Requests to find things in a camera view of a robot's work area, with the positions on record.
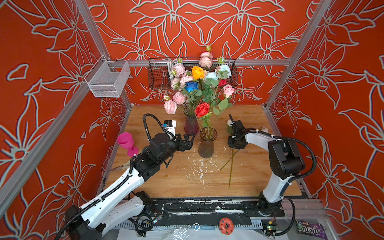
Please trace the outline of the pink peony stem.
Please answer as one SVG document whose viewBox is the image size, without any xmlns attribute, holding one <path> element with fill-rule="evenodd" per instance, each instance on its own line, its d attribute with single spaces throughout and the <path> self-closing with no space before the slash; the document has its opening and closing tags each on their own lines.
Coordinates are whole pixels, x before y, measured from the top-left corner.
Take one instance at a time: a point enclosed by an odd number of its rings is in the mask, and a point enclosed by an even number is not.
<svg viewBox="0 0 384 240">
<path fill-rule="evenodd" d="M 186 74 L 186 68 L 183 65 L 183 59 L 178 58 L 176 60 L 176 63 L 174 64 L 172 70 L 171 70 L 172 80 L 171 80 L 171 87 L 175 91 L 180 91 L 182 88 L 186 86 L 186 82 L 182 80 L 187 74 Z"/>
<path fill-rule="evenodd" d="M 184 76 L 181 78 L 174 77 L 171 80 L 171 88 L 174 90 L 172 97 L 164 95 L 164 109 L 167 114 L 174 115 L 177 109 L 181 109 L 186 115 L 194 116 L 195 110 L 190 98 L 190 92 L 187 90 L 187 84 L 194 83 L 192 76 Z"/>
<path fill-rule="evenodd" d="M 211 53 L 211 46 L 206 45 L 206 50 L 201 53 L 200 60 L 199 60 L 200 66 L 204 69 L 210 69 L 213 65 L 213 55 Z"/>
</svg>

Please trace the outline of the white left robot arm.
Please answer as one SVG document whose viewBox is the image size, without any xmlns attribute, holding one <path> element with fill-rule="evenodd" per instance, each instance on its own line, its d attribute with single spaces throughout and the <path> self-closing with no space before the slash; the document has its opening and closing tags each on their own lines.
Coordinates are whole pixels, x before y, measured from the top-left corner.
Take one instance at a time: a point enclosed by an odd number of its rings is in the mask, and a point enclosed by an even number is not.
<svg viewBox="0 0 384 240">
<path fill-rule="evenodd" d="M 131 200 L 121 201 L 156 174 L 161 165 L 169 166 L 176 152 L 191 150 L 194 135 L 156 134 L 142 152 L 130 160 L 130 167 L 106 190 L 81 207 L 71 206 L 65 213 L 65 224 L 58 231 L 59 240 L 67 233 L 71 240 L 100 240 L 121 222 L 144 215 L 150 198 L 138 193 Z"/>
</svg>

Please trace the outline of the pink rose stem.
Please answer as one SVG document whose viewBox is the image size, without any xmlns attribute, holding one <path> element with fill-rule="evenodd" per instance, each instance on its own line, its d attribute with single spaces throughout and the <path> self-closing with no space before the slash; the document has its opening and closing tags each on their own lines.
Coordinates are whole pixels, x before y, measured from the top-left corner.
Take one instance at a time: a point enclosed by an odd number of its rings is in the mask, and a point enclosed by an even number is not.
<svg viewBox="0 0 384 240">
<path fill-rule="evenodd" d="M 211 106 L 212 128 L 215 127 L 218 117 L 231 106 L 230 99 L 235 92 L 235 89 L 230 84 L 219 88 L 219 82 L 220 81 L 210 80 L 210 84 L 207 85 L 205 96 L 206 103 Z"/>
</svg>

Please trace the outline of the small pink white spray stem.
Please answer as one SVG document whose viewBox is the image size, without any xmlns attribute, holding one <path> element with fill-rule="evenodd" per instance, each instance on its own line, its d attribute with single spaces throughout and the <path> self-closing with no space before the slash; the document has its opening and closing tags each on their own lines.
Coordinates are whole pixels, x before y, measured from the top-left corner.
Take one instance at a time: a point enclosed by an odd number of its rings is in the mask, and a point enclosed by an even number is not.
<svg viewBox="0 0 384 240">
<path fill-rule="evenodd" d="M 224 88 L 231 77 L 231 68 L 224 57 L 218 58 L 218 64 L 214 70 L 208 72 L 203 79 L 202 90 L 202 117 L 203 128 L 212 128 L 212 116 L 220 116 L 229 107 L 229 96 L 224 94 Z"/>
</svg>

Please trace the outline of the white rose stem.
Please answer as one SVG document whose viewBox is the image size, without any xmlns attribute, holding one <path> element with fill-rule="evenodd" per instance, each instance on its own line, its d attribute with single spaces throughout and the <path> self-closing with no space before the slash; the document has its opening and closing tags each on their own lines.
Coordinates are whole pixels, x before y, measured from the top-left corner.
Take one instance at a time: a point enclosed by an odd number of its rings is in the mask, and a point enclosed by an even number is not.
<svg viewBox="0 0 384 240">
<path fill-rule="evenodd" d="M 233 134 L 233 130 L 232 130 L 232 121 L 231 120 L 227 120 L 227 131 L 228 133 L 231 135 Z M 232 181 L 232 172 L 233 172 L 233 164 L 234 164 L 234 158 L 235 158 L 235 155 L 239 152 L 240 150 L 234 150 L 232 149 L 232 155 L 231 155 L 231 158 L 219 169 L 219 171 L 223 170 L 224 167 L 226 167 L 229 163 L 231 164 L 231 169 L 230 169 L 230 176 L 229 176 L 229 184 L 228 184 L 228 189 L 230 188 L 231 186 L 231 181 Z"/>
</svg>

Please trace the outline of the purple ribbed glass vase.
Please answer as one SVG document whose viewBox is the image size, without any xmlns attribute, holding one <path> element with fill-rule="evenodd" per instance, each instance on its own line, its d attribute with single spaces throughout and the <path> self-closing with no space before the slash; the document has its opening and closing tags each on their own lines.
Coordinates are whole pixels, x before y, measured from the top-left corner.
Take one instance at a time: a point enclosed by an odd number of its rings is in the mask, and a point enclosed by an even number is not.
<svg viewBox="0 0 384 240">
<path fill-rule="evenodd" d="M 197 135 L 200 129 L 198 118 L 196 117 L 194 110 L 187 107 L 184 113 L 186 115 L 186 122 L 184 127 L 185 133 L 187 135 Z"/>
</svg>

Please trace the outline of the red rose stem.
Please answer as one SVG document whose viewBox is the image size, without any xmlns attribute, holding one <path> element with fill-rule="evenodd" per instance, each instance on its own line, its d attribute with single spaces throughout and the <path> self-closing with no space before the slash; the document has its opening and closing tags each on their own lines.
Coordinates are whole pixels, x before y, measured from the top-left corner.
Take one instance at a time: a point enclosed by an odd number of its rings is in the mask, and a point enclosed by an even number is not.
<svg viewBox="0 0 384 240">
<path fill-rule="evenodd" d="M 227 80 L 226 79 L 221 79 L 219 82 L 219 88 L 222 88 L 227 85 Z"/>
<path fill-rule="evenodd" d="M 195 109 L 196 116 L 202 121 L 202 132 L 206 140 L 211 140 L 212 138 L 212 122 L 211 122 L 211 106 L 208 103 L 201 103 L 197 105 Z"/>
</svg>

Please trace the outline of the blue flower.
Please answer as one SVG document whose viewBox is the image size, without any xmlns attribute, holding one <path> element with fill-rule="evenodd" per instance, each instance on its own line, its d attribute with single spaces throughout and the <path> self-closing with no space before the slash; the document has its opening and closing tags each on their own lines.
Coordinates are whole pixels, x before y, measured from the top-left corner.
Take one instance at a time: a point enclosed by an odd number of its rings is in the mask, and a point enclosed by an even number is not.
<svg viewBox="0 0 384 240">
<path fill-rule="evenodd" d="M 187 82 L 185 96 L 187 97 L 186 114 L 187 116 L 195 116 L 195 109 L 201 100 L 199 83 L 194 81 Z"/>
</svg>

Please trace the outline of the orange rose stem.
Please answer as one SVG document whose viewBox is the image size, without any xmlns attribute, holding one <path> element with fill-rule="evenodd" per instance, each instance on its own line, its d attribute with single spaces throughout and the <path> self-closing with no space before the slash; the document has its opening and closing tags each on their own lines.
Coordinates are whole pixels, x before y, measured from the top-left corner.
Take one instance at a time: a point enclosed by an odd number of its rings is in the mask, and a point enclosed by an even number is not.
<svg viewBox="0 0 384 240">
<path fill-rule="evenodd" d="M 206 72 L 199 66 L 192 67 L 192 76 L 195 80 L 203 79 L 206 76 Z"/>
</svg>

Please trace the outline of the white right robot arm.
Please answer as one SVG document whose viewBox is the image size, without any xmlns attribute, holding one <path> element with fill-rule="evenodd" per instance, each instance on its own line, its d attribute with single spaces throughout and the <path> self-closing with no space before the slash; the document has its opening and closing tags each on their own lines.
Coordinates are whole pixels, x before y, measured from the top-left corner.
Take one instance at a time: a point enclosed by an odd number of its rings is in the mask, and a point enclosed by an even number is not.
<svg viewBox="0 0 384 240">
<path fill-rule="evenodd" d="M 260 193 L 257 205 L 258 212 L 263 216 L 268 216 L 281 206 L 284 193 L 293 181 L 307 177 L 315 171 L 317 167 L 315 153 L 298 139 L 275 136 L 254 128 L 247 129 L 240 120 L 230 119 L 227 121 L 227 125 L 231 128 L 228 147 L 242 150 L 252 144 L 269 153 L 272 175 L 267 186 Z M 312 159 L 312 166 L 305 173 L 302 171 L 306 164 L 298 145 L 307 149 Z"/>
</svg>

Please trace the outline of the brown ribbed glass vase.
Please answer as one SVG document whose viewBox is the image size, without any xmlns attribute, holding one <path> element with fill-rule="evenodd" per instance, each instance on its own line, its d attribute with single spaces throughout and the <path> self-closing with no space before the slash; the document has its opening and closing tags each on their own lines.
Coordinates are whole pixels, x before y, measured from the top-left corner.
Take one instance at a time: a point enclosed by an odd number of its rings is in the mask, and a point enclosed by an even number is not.
<svg viewBox="0 0 384 240">
<path fill-rule="evenodd" d="M 218 137 L 218 133 L 214 128 L 205 127 L 200 130 L 200 145 L 198 153 L 202 158 L 211 158 L 214 154 L 214 141 Z"/>
</svg>

